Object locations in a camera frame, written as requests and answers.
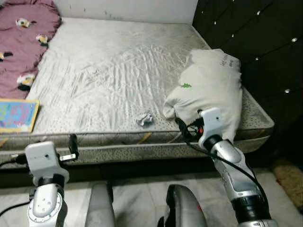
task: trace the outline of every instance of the white mattress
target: white mattress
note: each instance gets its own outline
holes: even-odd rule
[[[210,48],[196,30],[184,24],[62,21],[27,96],[41,104],[34,130],[10,135],[1,149],[22,150],[38,140],[65,148],[69,133],[76,133],[79,146],[89,147],[80,157],[82,163],[194,157],[184,145],[162,146],[179,133],[174,122],[165,120],[162,108],[189,52]],[[246,89],[242,103],[235,140],[243,152],[251,152],[267,140],[274,123]],[[135,121],[144,111],[154,115],[154,124],[147,128]],[[144,142],[147,147],[138,148],[147,132],[153,132]]]

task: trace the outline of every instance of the tiled floor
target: tiled floor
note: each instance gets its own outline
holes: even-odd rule
[[[301,216],[273,174],[258,169],[257,178],[263,185],[272,218],[280,227],[303,226]],[[113,182],[114,211],[118,227],[155,227],[165,211],[167,188],[172,183],[187,186],[195,194],[206,215],[209,227],[235,227],[236,218],[227,200],[217,173],[163,176],[129,179]],[[90,188],[94,183],[66,185],[65,200],[68,215],[65,227],[84,227]],[[29,188],[0,190],[0,210],[27,200]],[[1,227],[27,227],[27,207],[16,208],[0,218]]]

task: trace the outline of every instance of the colorful book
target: colorful book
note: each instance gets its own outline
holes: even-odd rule
[[[0,133],[31,132],[39,101],[0,98]]]

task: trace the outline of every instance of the black headboard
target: black headboard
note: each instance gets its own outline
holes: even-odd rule
[[[302,0],[199,0],[193,26],[239,58],[242,83],[282,133],[303,114]]]

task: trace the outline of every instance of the white pillow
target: white pillow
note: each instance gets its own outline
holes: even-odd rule
[[[198,118],[198,109],[219,107],[223,139],[233,142],[240,123],[242,88],[240,61],[220,49],[192,50],[179,86],[166,98],[164,116],[182,119],[187,125]]]

